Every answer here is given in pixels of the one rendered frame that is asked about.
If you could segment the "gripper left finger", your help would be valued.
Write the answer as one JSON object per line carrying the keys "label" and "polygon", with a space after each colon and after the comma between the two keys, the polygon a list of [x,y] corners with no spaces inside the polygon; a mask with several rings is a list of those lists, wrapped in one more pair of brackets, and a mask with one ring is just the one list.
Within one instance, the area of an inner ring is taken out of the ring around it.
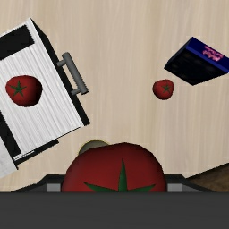
{"label": "gripper left finger", "polygon": [[22,187],[15,192],[60,192],[63,174],[47,174],[39,182]]}

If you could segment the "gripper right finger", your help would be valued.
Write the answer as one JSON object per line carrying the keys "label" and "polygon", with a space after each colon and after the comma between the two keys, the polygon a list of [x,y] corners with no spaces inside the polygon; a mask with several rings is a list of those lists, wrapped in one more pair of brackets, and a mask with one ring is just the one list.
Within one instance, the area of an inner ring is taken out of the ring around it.
{"label": "gripper right finger", "polygon": [[212,190],[189,182],[181,174],[165,176],[168,192],[212,192]]}

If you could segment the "large red tomato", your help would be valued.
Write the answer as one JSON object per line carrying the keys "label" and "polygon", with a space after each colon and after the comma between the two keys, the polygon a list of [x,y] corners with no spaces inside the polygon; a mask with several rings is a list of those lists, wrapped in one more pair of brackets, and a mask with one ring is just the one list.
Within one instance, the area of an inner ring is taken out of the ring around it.
{"label": "large red tomato", "polygon": [[162,166],[140,145],[88,149],[68,168],[62,192],[166,192]]}

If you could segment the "flat brown board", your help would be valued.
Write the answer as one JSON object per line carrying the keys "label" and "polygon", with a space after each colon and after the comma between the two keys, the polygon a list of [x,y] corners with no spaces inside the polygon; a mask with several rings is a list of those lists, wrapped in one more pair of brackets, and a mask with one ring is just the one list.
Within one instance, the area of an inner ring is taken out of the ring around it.
{"label": "flat brown board", "polygon": [[229,192],[229,163],[188,177],[187,180],[216,192]]}

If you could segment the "cabinet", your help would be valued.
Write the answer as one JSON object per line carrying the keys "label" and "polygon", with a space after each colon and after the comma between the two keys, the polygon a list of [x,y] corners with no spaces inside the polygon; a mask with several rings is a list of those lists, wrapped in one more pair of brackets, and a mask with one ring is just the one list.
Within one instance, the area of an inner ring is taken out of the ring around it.
{"label": "cabinet", "polygon": [[[5,89],[7,81],[23,75],[42,85],[41,98],[31,107],[16,105]],[[58,57],[32,19],[0,35],[0,178],[60,137],[88,125],[77,98],[87,92],[71,55]]]}

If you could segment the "small red tomato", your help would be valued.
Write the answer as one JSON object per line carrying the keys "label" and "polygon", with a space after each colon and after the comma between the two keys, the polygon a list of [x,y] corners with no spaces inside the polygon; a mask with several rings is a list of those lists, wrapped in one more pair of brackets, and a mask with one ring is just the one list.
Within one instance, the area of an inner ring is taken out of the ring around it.
{"label": "small red tomato", "polygon": [[174,93],[174,83],[168,79],[159,80],[154,83],[152,90],[158,99],[167,100]]}

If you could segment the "olive round object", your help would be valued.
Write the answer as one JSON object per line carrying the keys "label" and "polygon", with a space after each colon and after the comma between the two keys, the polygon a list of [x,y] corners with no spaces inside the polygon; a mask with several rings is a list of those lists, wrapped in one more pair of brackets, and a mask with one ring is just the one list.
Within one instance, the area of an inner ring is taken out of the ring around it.
{"label": "olive round object", "polygon": [[108,143],[103,140],[90,140],[81,147],[81,149],[79,150],[79,155],[83,154],[84,152],[86,152],[89,149],[104,147],[107,145]]}

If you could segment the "dark blue carton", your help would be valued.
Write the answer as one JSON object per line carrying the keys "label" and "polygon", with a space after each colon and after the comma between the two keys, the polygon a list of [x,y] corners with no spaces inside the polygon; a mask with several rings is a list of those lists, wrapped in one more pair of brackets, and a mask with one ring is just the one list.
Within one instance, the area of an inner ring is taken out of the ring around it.
{"label": "dark blue carton", "polygon": [[164,69],[194,86],[229,73],[229,57],[191,37]]}

